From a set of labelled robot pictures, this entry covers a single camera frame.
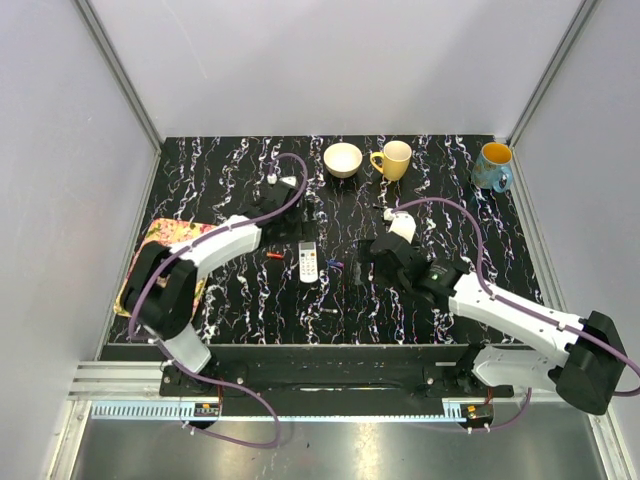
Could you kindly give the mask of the white remote control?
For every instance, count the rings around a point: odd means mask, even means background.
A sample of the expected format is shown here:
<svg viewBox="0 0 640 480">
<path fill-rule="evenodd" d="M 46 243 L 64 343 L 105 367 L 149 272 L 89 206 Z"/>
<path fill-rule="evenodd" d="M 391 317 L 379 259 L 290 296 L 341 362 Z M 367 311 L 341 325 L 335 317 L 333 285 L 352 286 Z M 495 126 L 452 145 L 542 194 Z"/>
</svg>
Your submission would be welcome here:
<svg viewBox="0 0 640 480">
<path fill-rule="evenodd" d="M 312 284 L 319 278 L 316 243 L 303 241 L 298 244 L 299 278 L 302 283 Z"/>
</svg>

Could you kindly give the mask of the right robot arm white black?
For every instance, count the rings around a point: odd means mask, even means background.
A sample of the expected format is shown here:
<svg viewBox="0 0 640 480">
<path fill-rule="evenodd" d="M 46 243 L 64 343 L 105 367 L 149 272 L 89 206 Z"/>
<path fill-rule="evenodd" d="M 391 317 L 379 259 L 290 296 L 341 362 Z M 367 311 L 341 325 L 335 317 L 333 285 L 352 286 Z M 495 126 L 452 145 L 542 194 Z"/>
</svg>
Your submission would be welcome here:
<svg viewBox="0 0 640 480">
<path fill-rule="evenodd" d="M 421 298 L 440 312 L 472 319 L 524 344 L 522 350 L 476 346 L 467 374 L 486 386 L 523 386 L 556 393 L 574 408 L 602 415 L 622 376 L 626 352 L 613 320 L 546 309 L 496 286 L 484 288 L 459 259 L 428 259 L 389 232 L 357 243 L 374 283 Z"/>
</svg>

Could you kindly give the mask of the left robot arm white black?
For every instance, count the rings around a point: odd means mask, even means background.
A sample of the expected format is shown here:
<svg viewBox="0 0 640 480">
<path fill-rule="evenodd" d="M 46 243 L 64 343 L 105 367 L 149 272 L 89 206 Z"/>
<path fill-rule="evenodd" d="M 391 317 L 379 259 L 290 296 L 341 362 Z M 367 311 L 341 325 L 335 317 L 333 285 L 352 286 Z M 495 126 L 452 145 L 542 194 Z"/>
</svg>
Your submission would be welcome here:
<svg viewBox="0 0 640 480">
<path fill-rule="evenodd" d="M 177 369 L 201 378 L 215 369 L 216 360 L 192 324 L 199 285 L 238 257 L 301 241 L 312 214 L 303 194 L 278 182 L 218 226 L 172 244 L 150 240 L 129 267 L 114 310 L 157 341 Z"/>
</svg>

